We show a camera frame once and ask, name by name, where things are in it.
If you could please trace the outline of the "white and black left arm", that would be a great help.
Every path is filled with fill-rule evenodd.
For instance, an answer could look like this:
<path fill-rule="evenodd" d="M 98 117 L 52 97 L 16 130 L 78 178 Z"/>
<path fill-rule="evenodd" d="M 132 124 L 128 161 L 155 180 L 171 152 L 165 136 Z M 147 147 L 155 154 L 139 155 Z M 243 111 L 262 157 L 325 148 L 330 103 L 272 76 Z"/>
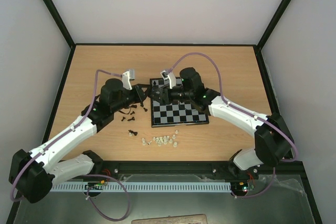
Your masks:
<path fill-rule="evenodd" d="M 19 150 L 13 155 L 9 172 L 13 188 L 33 204 L 43 199 L 52 187 L 89 174 L 97 157 L 91 151 L 69 161 L 61 159 L 111 123 L 116 112 L 142 103 L 149 90 L 148 84 L 128 85 L 116 78 L 108 79 L 100 94 L 92 95 L 90 104 L 68 127 L 31 151 Z"/>

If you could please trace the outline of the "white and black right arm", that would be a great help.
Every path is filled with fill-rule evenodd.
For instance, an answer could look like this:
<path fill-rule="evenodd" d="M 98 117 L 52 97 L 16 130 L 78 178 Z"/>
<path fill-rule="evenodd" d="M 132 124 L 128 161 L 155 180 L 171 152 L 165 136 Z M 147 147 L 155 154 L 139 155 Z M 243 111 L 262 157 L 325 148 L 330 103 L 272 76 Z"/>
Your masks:
<path fill-rule="evenodd" d="M 244 130 L 254 139 L 254 147 L 237 151 L 230 159 L 229 172 L 242 177 L 258 165 L 276 167 L 293 149 L 289 129 L 278 113 L 266 115 L 249 110 L 222 97 L 221 93 L 204 86 L 200 74 L 192 67 L 181 70 L 181 84 L 173 74 L 162 72 L 164 85 L 152 88 L 151 98 L 161 105 L 190 102 L 201 113 L 223 119 Z"/>

